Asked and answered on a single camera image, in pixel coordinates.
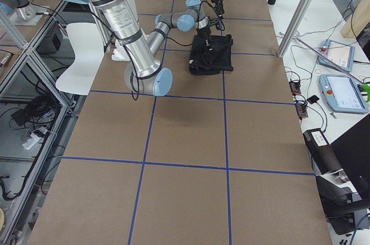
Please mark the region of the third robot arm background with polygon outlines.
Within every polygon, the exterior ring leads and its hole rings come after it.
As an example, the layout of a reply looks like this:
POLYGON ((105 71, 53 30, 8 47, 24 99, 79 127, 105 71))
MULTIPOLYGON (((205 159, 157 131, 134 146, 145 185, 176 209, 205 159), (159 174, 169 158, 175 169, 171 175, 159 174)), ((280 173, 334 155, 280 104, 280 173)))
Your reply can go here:
POLYGON ((13 25, 36 26, 43 15, 29 0, 1 0, 1 11, 13 25))

